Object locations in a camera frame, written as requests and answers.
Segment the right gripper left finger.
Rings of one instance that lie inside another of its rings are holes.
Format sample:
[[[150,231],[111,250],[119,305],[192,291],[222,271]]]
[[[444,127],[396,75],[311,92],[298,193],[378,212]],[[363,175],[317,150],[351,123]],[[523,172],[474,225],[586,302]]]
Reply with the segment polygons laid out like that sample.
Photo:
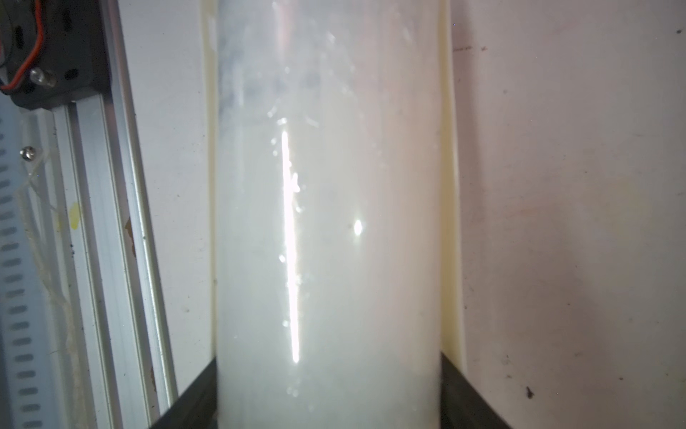
[[[217,365],[213,359],[151,429],[217,429]]]

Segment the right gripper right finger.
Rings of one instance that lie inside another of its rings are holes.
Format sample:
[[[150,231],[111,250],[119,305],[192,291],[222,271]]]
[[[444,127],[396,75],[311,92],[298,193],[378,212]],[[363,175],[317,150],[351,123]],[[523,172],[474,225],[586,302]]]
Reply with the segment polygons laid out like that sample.
[[[441,354],[441,429],[509,429],[445,354]]]

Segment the plastic wrap roll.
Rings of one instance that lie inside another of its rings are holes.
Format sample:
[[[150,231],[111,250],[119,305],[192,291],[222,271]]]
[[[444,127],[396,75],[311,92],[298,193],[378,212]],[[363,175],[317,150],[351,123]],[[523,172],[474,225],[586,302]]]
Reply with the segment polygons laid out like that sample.
[[[221,1],[222,428],[437,428],[437,1]]]

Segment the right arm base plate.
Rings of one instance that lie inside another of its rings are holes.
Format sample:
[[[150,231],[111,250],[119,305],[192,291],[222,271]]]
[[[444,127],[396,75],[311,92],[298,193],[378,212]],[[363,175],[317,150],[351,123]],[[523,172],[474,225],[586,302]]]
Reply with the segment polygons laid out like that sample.
[[[53,109],[110,89],[99,1],[3,1],[1,94]]]

